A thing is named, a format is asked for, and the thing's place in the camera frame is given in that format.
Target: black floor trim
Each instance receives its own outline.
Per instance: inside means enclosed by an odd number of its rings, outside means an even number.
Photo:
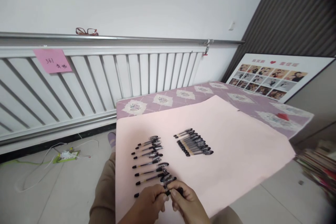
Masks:
[[[94,136],[94,135],[97,135],[97,134],[100,134],[106,131],[114,130],[116,129],[116,126],[117,124],[113,123],[113,124],[105,125],[99,128],[80,132],[79,134],[74,134],[74,135],[63,137],[63,138],[58,138],[58,139],[55,139],[49,142],[40,143],[38,145],[30,146],[30,147],[23,148],[17,151],[15,150],[13,152],[8,152],[8,153],[0,155],[0,163],[11,161],[13,159],[18,159],[23,156],[31,155],[31,154],[34,154],[40,151],[48,150],[51,146],[59,142],[70,143],[70,142],[80,140],[82,138],[91,137],[91,136]]]

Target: stack of books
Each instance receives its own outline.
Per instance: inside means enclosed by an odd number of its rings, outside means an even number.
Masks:
[[[336,202],[336,161],[322,154],[319,149],[306,149],[294,160],[302,166],[304,174],[318,184],[334,204]]]

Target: white radiator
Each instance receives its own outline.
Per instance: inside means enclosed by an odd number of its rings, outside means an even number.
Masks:
[[[123,98],[193,84],[206,47],[47,47],[72,72],[48,74],[33,49],[0,47],[0,141],[116,113]]]

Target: power strip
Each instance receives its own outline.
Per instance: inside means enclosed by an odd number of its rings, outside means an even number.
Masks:
[[[61,162],[67,162],[71,160],[76,160],[80,151],[71,152],[71,156],[61,157],[61,154],[58,154],[57,157],[55,157],[53,163],[61,163]]]

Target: white floor tile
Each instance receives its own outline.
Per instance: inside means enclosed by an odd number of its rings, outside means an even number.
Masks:
[[[95,198],[95,189],[103,166],[112,152],[105,132],[90,138],[73,142],[77,146],[91,139],[95,141],[81,145],[80,156],[91,158],[78,159],[64,163],[54,189],[43,211],[40,224],[83,224],[89,222],[89,210]]]
[[[36,183],[46,172],[46,177],[32,189],[17,193],[15,182],[37,166],[29,164],[7,164],[0,167],[0,223],[8,224],[83,224],[89,221],[89,209],[95,197],[95,188],[104,163],[111,149],[107,140],[109,132],[56,147],[59,151],[76,147],[91,139],[78,149],[78,159],[63,164],[39,167],[28,177],[26,187]],[[21,158],[22,161],[41,162],[46,151]],[[51,160],[53,150],[46,157]],[[291,162],[273,177],[245,194],[231,207],[244,224],[316,224],[323,223],[331,209],[323,192],[312,181],[301,174],[301,168]]]
[[[262,186],[304,224],[325,223],[333,210],[322,189],[302,174],[295,161],[264,181]]]
[[[244,224],[300,224],[261,185],[235,201],[230,207]]]
[[[45,151],[20,158],[20,161],[40,163],[46,153]],[[52,150],[46,157],[49,161],[56,155]],[[9,163],[0,167],[0,223],[6,224],[36,224],[47,203],[51,190],[62,165],[47,164],[40,167],[30,164]],[[19,190],[22,190],[24,178],[37,168],[27,179],[25,188],[37,183],[43,175],[45,178],[35,187],[25,191],[16,192],[14,185],[17,183]]]

